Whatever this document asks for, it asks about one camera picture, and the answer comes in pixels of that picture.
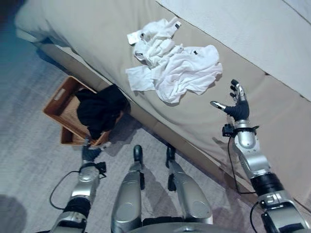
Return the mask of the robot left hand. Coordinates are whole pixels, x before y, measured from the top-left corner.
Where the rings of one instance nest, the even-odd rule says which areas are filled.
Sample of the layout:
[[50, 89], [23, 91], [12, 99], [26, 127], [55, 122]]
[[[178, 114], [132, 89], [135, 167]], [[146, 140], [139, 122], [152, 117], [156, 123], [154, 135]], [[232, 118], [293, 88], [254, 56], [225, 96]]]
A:
[[85, 138], [83, 146], [82, 146], [83, 163], [94, 162], [101, 152], [102, 150], [100, 148], [92, 149], [90, 147], [90, 139], [87, 137]]

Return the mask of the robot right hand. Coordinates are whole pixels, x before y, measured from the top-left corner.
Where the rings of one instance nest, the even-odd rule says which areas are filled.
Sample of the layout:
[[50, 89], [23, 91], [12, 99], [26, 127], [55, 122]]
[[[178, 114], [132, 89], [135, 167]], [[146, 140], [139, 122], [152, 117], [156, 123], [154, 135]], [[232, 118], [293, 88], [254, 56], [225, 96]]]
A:
[[232, 79], [230, 89], [233, 91], [230, 96], [235, 101], [234, 106], [227, 106], [217, 101], [211, 101], [210, 104], [233, 117], [235, 121], [248, 120], [250, 110], [244, 88], [237, 80]]

